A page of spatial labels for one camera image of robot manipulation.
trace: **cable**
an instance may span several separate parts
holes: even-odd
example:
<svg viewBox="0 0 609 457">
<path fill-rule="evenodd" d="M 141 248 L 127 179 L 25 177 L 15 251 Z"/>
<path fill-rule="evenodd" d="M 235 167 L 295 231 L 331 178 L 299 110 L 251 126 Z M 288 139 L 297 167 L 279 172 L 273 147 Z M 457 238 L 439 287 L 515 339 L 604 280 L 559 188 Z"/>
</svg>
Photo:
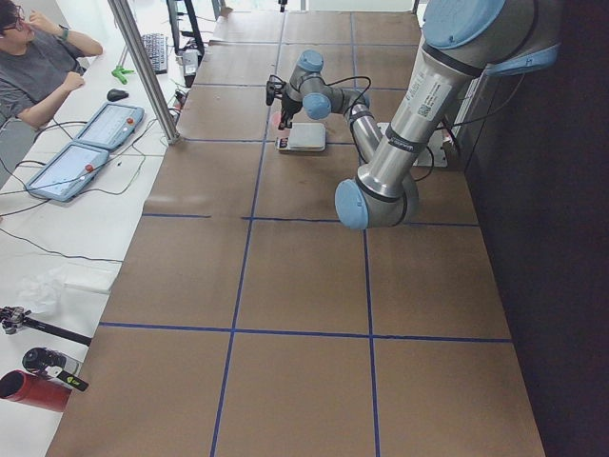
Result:
<svg viewBox="0 0 609 457">
<path fill-rule="evenodd" d="M 60 123 L 55 122 L 55 124 L 53 124 L 52 126 L 47 126 L 47 127 L 44 127 L 43 129 L 37 130 L 36 134 L 34 135 L 34 138 L 32 140 L 32 143 L 35 143 L 36 140 L 38 140 L 38 137 L 47 130 L 57 129 L 57 128 L 62 129 L 63 128 L 62 126 L 84 125 L 86 123 L 87 123 L 87 121 L 66 121 L 66 122 L 60 122 Z"/>
<path fill-rule="evenodd" d="M 419 181 L 422 181 L 423 179 L 428 178 L 429 175 L 434 170 L 434 167 L 436 166 L 436 157 L 434 156 L 434 151 L 431 150 L 430 147 L 427 147 L 427 150 L 429 151 L 429 155 L 431 155 L 431 167 L 429 167 L 429 171 L 427 172 L 427 174 L 425 174 L 425 176 L 423 176 L 423 177 L 421 177 L 419 179 L 415 179 L 415 183 L 418 183 Z"/>
<path fill-rule="evenodd" d="M 26 212 L 26 211 L 29 211 L 30 209 L 38 208 L 38 207 L 44 205 L 45 203 L 47 203 L 48 201 L 49 201 L 49 198 L 45 199 L 44 202 L 37 203 L 33 207 L 29 207 L 29 208 L 25 208 L 25 209 L 19 209 L 18 211 L 13 211 L 13 212 L 5 212 L 4 214 L 0 214 L 0 217 L 12 216 L 13 214 L 19 214 L 19 213 L 22 213 L 22 212 Z"/>
<path fill-rule="evenodd" d="M 133 182 L 135 181 L 135 179 L 139 176 L 140 171 L 142 170 L 142 166 L 144 165 L 144 163 L 146 162 L 147 156 L 141 152 L 139 149 L 137 149 L 135 147 L 135 145 L 137 144 L 138 141 L 140 141 L 144 135 L 151 129 L 152 125 L 157 121 L 156 118 L 151 119 L 150 121 L 148 121 L 146 128 L 144 129 L 144 131 L 142 132 L 142 134 L 140 134 L 140 136 L 138 136 L 136 139 L 134 139 L 131 144 L 129 144 L 121 153 L 116 154 L 114 157 L 112 157 L 111 159 L 109 159 L 107 161 L 110 162 L 111 160 L 114 160 L 118 157 L 120 157 L 121 155 L 123 155 L 125 152 L 127 152 L 128 149 L 133 148 L 135 149 L 141 156 L 142 156 L 142 161 L 140 162 L 140 165 L 138 166 L 137 170 L 135 170 L 135 173 L 133 173 L 133 176 L 131 177 L 131 179 L 129 180 L 129 182 L 127 183 L 127 185 L 125 186 L 125 188 L 123 190 L 120 190 L 118 192 L 111 192 L 109 190 L 103 190 L 103 189 L 98 189 L 98 188 L 93 188 L 93 189 L 87 189 L 87 190 L 83 190 L 80 193 L 88 193 L 88 192 L 102 192 L 105 193 L 107 195 L 122 195 L 124 194 L 133 184 Z"/>
<path fill-rule="evenodd" d="M 19 179 L 17 176 L 15 176 L 15 174 L 12 171 L 9 170 L 9 168 L 7 167 L 7 164 L 5 164 L 4 160 L 2 160 L 2 155 L 1 154 L 0 154 L 0 164 L 2 165 L 2 168 L 4 169 L 4 171 L 9 174 L 9 176 L 15 178 L 23 186 L 26 185 L 26 183 L 24 183 L 21 179 Z"/>
<path fill-rule="evenodd" d="M 360 101 L 360 99 L 363 97 L 363 95 L 370 89 L 370 86 L 372 86 L 372 80 L 368 76 L 350 76 L 348 78 L 339 79 L 338 81 L 334 81 L 333 83 L 327 84 L 327 86 L 335 86 L 337 84 L 344 83 L 345 81 L 356 81 L 358 79 L 365 79 L 367 82 L 367 85 L 362 90 L 362 92 L 360 92 L 360 94 L 356 97 L 356 99 L 349 106 L 349 108 L 347 108 L 345 110 L 345 112 L 348 112 L 349 115 L 350 115 L 353 107 L 355 107 L 357 105 L 357 103 Z M 349 131 L 351 132 L 351 138 L 353 138 L 353 144 L 355 145 L 355 149 L 358 152 L 358 156 L 360 157 L 360 160 L 362 162 L 364 162 L 365 164 L 367 164 L 368 162 L 363 157 L 362 150 L 360 149 L 360 145 L 358 145 L 358 142 L 355 139 L 355 132 L 353 131 L 353 124 L 354 124 L 353 122 L 349 122 Z"/>
<path fill-rule="evenodd" d="M 44 162 L 40 162 L 39 160 L 22 160 L 21 162 L 17 162 L 17 165 L 15 165 L 15 168 L 19 168 L 23 164 L 35 164 L 35 165 L 40 165 L 41 167 L 46 165 Z"/>
<path fill-rule="evenodd" d="M 67 131 L 66 129 L 64 129 L 64 126 L 63 126 L 62 124 L 58 123 L 58 122 L 55 120 L 55 118 L 54 118 L 54 117 L 53 117 L 53 122 L 55 123 L 55 126 L 59 127 L 61 130 L 63 130 L 63 131 L 64 131 L 64 133 L 65 133 L 65 134 L 68 136 L 68 138 L 69 138 L 70 140 L 73 140 L 73 139 L 74 139 L 74 138 L 72 137 L 72 135 L 70 135 L 70 134 L 68 133 L 68 131 Z"/>
<path fill-rule="evenodd" d="M 457 136 L 455 136 L 455 133 L 453 132 L 453 130 L 450 127 L 448 127 L 448 122 L 446 121 L 445 117 L 442 119 L 442 126 L 448 133 L 448 136 L 450 136 L 450 140 L 453 142 L 453 146 L 455 147 L 455 151 L 457 152 L 457 157 L 459 159 L 461 159 L 462 158 L 461 145 L 459 144 L 459 141 L 457 140 Z"/>
<path fill-rule="evenodd" d="M 484 116 L 477 117 L 475 119 L 470 119 L 468 121 L 459 122 L 458 124 L 453 124 L 451 126 L 451 129 L 453 129 L 454 127 L 466 126 L 467 124 L 472 124 L 474 122 L 484 121 L 484 120 L 488 119 L 489 117 L 494 116 L 495 114 L 500 112 L 502 109 L 504 109 L 507 106 L 508 103 L 510 103 L 512 101 L 512 99 L 516 95 L 516 92 L 518 92 L 518 89 L 520 88 L 522 81 L 524 81 L 524 76 L 525 76 L 524 74 L 521 76 L 521 79 L 519 80 L 518 84 L 514 87 L 514 90 L 512 90 L 512 93 L 510 93 L 509 97 L 507 97 L 507 99 L 497 109 L 492 110 L 491 112 L 489 112 L 488 114 L 485 114 Z"/>
<path fill-rule="evenodd" d="M 4 230 L 3 228 L 0 228 L 0 231 L 2 231 L 3 233 L 5 233 L 6 235 L 10 236 L 11 238 L 15 238 L 16 240 L 21 240 L 21 241 L 25 241 L 26 243 L 30 243 L 32 246 L 39 248 L 40 250 L 46 252 L 47 254 L 51 254 L 51 255 L 59 255 L 61 257 L 64 257 L 66 259 L 82 259 L 82 260 L 90 260 L 91 262 L 113 262 L 113 263 L 118 263 L 118 264 L 122 264 L 123 261 L 122 260 L 116 260 L 116 259 L 96 259 L 93 257 L 87 257 L 85 255 L 68 255 L 68 254 L 64 254 L 62 252 L 59 252 L 57 250 L 49 250 L 46 248 L 43 248 L 40 245 L 37 245 L 36 243 L 34 243 L 33 241 L 29 240 L 28 238 L 23 238 L 21 236 L 17 236 L 14 235 L 12 233 L 9 233 L 8 231 Z"/>
</svg>

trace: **hand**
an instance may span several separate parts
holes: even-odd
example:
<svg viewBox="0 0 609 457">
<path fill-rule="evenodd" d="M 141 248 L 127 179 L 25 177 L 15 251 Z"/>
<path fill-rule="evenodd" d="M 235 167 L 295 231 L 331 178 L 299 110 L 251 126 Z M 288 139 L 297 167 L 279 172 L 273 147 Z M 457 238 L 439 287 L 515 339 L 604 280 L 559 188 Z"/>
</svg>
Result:
<svg viewBox="0 0 609 457">
<path fill-rule="evenodd" d="M 51 35 L 61 35 L 63 30 L 57 24 L 51 22 L 42 12 L 32 10 L 29 15 L 29 26 L 50 33 Z"/>
<path fill-rule="evenodd" d="M 66 79 L 62 83 L 64 89 L 72 92 L 73 90 L 77 90 L 85 85 L 85 79 L 78 74 L 76 71 L 70 71 L 66 75 Z"/>
</svg>

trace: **man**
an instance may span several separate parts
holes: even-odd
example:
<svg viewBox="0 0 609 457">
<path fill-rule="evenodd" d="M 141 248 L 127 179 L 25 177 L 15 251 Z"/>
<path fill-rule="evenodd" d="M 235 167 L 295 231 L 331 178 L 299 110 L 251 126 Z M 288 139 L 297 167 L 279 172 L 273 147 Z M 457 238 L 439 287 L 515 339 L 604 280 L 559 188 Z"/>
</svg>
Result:
<svg viewBox="0 0 609 457">
<path fill-rule="evenodd" d="M 76 58 L 103 51 L 81 32 L 37 11 L 27 21 L 20 6 L 0 0 L 0 110 L 39 129 L 85 84 Z"/>
</svg>

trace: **table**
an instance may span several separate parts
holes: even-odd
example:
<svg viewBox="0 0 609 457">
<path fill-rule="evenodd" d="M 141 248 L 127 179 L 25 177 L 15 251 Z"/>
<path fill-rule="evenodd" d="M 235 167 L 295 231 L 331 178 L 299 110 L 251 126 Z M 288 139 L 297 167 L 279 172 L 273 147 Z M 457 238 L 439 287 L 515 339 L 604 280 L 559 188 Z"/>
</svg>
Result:
<svg viewBox="0 0 609 457">
<path fill-rule="evenodd" d="M 370 76 L 389 121 L 416 18 L 233 12 L 217 31 L 48 456 L 541 457 L 462 173 L 422 181 L 411 224 L 353 231 L 340 116 L 323 154 L 272 141 L 265 81 L 307 48 L 328 81 Z"/>
</svg>

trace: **dark wall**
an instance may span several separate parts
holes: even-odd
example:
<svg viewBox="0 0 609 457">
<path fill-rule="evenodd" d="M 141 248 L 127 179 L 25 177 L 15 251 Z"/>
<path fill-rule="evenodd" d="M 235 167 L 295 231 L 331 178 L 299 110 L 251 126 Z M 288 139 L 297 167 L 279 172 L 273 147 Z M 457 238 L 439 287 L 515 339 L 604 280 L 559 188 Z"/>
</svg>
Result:
<svg viewBox="0 0 609 457">
<path fill-rule="evenodd" d="M 466 169 L 547 457 L 609 456 L 608 4 L 566 2 L 559 61 Z"/>
</svg>

